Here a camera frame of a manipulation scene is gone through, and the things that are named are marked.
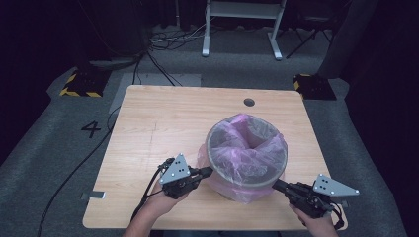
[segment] yellow black hazard tape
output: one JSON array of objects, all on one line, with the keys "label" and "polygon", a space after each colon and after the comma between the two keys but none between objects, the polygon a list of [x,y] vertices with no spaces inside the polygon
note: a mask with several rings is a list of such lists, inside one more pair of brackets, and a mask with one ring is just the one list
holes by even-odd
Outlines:
[{"label": "yellow black hazard tape", "polygon": [[59,93],[60,96],[103,97],[103,91],[108,83],[111,71],[81,73],[75,70]]}]

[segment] wooden table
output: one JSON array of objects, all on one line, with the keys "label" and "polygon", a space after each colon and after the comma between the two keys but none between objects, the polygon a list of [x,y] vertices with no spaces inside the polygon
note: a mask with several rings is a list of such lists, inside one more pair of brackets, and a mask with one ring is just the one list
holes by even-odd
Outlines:
[{"label": "wooden table", "polygon": [[[253,107],[243,101],[252,99]],[[108,145],[83,224],[126,228],[146,186],[166,158],[183,153],[196,167],[199,148],[219,121],[244,113],[264,119],[285,138],[289,158],[285,181],[312,184],[329,176],[300,95],[295,91],[197,87],[129,86]],[[205,181],[161,216],[155,229],[304,229],[280,192],[250,204],[228,200]]]}]

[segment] gray carpet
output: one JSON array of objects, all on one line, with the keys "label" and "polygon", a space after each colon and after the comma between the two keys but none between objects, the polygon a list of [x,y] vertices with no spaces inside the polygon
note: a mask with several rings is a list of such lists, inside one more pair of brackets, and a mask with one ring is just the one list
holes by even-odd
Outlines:
[{"label": "gray carpet", "polygon": [[[277,61],[266,32],[262,29],[214,33],[207,58],[201,57],[202,39],[176,50],[151,53],[170,74],[200,75],[202,87],[293,90],[293,76],[314,73],[327,50],[327,42],[319,35],[290,59]],[[297,46],[298,37],[287,32],[278,42],[283,54],[287,54]],[[124,78],[132,76],[133,67],[112,73],[103,98],[60,97],[59,91],[72,71],[63,72],[51,84],[48,93],[52,102],[0,167],[0,236],[37,235],[49,199],[115,121],[116,115],[108,121],[110,110],[121,102],[118,90],[126,84]],[[160,72],[144,57],[138,73],[143,76]],[[332,177],[361,191],[359,197],[347,198],[351,205],[345,209],[349,227],[339,233],[406,236],[392,193],[349,118],[344,102],[348,85],[340,79],[330,82],[337,101],[304,101],[304,104]],[[81,128],[92,121],[101,130],[89,138],[90,132]],[[109,137],[58,193],[46,215],[42,236],[123,234],[121,229],[87,229],[82,224],[87,202],[80,196],[92,190],[108,141]],[[307,231],[282,234],[309,236]]]}]

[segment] forearm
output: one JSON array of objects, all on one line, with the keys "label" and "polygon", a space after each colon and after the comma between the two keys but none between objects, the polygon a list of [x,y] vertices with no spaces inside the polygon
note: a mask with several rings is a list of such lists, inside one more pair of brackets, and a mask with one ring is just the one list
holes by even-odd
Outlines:
[{"label": "forearm", "polygon": [[148,237],[157,218],[147,211],[140,211],[129,224],[123,237]]}]

